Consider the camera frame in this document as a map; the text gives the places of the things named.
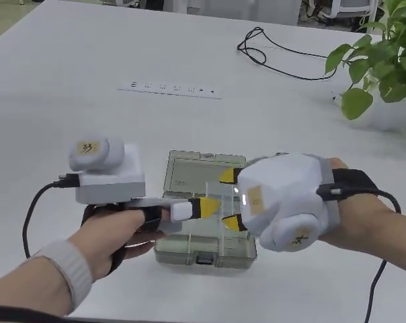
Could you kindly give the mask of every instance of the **floor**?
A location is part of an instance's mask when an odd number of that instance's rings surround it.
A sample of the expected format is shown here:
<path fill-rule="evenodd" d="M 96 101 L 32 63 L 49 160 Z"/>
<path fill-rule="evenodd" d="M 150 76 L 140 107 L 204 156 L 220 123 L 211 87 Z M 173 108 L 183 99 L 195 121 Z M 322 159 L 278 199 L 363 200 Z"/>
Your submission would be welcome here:
<path fill-rule="evenodd" d="M 19 1 L 25 1 L 25 5 L 20 5 Z M 99 0 L 71 0 L 88 3 L 99 3 Z M 23 18 L 26 14 L 31 12 L 37 6 L 32 0 L 0 0 L 0 35 L 8 30 L 17 21 Z M 304 8 L 300 12 L 300 18 L 298 20 L 299 26 L 306 26 L 311 28 L 330 28 L 336 30 L 349 30 L 350 28 L 345 26 L 330 26 L 327 27 L 323 24 L 319 24 L 315 20 L 309 20 L 305 16 Z"/>

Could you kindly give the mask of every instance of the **white wristband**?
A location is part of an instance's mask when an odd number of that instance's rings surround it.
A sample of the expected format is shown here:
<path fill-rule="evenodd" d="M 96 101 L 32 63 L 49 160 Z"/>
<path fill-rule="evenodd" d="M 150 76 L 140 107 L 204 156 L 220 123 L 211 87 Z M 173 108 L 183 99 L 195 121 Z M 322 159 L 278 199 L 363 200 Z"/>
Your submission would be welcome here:
<path fill-rule="evenodd" d="M 31 258 L 45 257 L 60 271 L 69 286 L 71 312 L 88 296 L 93 284 L 91 269 L 80 251 L 70 242 L 53 242 Z"/>

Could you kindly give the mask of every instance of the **sticker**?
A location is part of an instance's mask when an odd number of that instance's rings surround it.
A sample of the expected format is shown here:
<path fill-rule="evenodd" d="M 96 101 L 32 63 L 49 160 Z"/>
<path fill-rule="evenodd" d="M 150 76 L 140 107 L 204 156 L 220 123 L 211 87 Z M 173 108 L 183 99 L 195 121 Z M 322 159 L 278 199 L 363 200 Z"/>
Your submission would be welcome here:
<path fill-rule="evenodd" d="M 298 248 L 300 247 L 303 243 L 306 242 L 306 240 L 309 240 L 309 236 L 312 233 L 312 229 L 309 227 L 300 227 L 296 230 L 296 236 L 291 241 L 291 246 Z"/>
<path fill-rule="evenodd" d="M 99 141 L 80 141 L 76 145 L 76 154 L 78 156 L 94 155 L 99 151 Z"/>
<path fill-rule="evenodd" d="M 259 215 L 264 212 L 264 202 L 260 185 L 248 190 L 248 203 L 252 215 Z"/>

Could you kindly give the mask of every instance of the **box lid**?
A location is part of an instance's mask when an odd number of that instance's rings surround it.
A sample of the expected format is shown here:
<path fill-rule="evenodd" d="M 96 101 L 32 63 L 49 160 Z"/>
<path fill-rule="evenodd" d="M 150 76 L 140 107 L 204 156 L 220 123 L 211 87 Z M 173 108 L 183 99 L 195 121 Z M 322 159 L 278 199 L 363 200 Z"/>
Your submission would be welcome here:
<path fill-rule="evenodd" d="M 205 194 L 206 183 L 218 181 L 228 168 L 244 167 L 245 156 L 172 150 L 164 191 Z"/>

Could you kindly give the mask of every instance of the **forearm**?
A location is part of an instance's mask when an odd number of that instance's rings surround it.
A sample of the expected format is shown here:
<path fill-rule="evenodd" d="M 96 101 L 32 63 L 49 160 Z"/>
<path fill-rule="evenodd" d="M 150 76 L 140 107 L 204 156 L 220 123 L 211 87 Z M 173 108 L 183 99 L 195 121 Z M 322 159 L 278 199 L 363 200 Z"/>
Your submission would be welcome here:
<path fill-rule="evenodd" d="M 48 259 L 40 257 L 0 278 L 0 306 L 64 316 L 71 309 L 71 298 L 64 277 Z"/>
<path fill-rule="evenodd" d="M 406 216 L 397 213 L 380 215 L 375 230 L 362 251 L 385 259 L 406 271 Z"/>

